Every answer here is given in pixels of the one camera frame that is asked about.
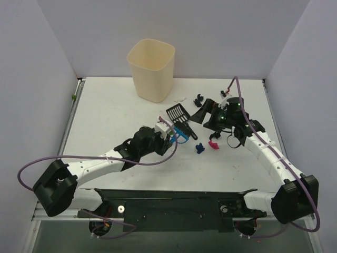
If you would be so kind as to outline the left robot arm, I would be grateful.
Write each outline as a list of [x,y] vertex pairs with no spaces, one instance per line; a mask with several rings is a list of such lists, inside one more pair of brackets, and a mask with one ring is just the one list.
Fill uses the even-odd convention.
[[172,146],[170,132],[164,123],[158,123],[154,128],[143,126],[132,138],[95,159],[70,163],[57,159],[34,184],[33,192],[46,214],[55,217],[69,208],[79,186],[106,174],[129,169],[150,153],[163,156]]

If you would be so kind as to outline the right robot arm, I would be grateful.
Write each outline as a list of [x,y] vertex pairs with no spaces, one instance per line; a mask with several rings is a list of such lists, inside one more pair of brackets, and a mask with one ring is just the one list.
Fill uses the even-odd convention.
[[206,99],[190,120],[213,131],[229,129],[240,145],[262,164],[276,186],[277,193],[253,190],[235,202],[242,216],[253,210],[271,212],[282,224],[291,223],[317,211],[319,182],[297,169],[271,141],[265,128],[249,118],[243,100],[233,97],[218,104]]

